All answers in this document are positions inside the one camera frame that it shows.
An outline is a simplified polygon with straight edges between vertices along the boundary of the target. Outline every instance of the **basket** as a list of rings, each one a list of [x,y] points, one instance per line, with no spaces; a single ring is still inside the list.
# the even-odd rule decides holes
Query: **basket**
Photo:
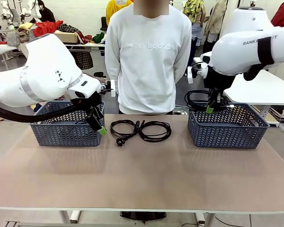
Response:
[[[70,101],[47,102],[35,115],[61,110],[70,105]],[[103,112],[104,103],[99,108]],[[96,147],[101,141],[100,133],[93,131],[89,124],[78,124],[86,118],[84,111],[75,111],[40,123],[31,123],[30,126],[40,146]]]
[[[189,112],[188,127],[196,147],[255,149],[269,124],[248,104],[207,114]]]

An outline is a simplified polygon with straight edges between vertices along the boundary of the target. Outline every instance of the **black strap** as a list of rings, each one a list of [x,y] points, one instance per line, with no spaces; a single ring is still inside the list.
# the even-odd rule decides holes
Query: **black strap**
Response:
[[[258,39],[257,41],[257,55],[261,64],[272,65],[275,63],[271,55],[271,37]]]

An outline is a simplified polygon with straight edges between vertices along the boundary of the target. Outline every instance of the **yellow shirt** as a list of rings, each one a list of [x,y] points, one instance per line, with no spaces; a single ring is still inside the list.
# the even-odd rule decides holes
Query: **yellow shirt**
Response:
[[[106,23],[107,23],[107,25],[109,24],[109,20],[114,13],[118,12],[120,9],[123,9],[123,8],[129,6],[130,4],[132,4],[131,0],[127,0],[125,5],[122,5],[122,6],[117,5],[115,0],[110,0],[110,2],[107,5],[107,8],[106,8]]]

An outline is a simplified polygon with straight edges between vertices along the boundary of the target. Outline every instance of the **brown tabletop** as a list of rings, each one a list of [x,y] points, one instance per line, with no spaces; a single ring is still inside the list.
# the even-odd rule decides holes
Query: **brown tabletop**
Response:
[[[97,148],[50,148],[28,129],[0,159],[0,207],[284,212],[284,161],[265,140],[256,150],[196,148],[187,116],[106,115],[106,127],[120,119],[173,132],[160,143],[137,135],[117,147],[108,133]]]

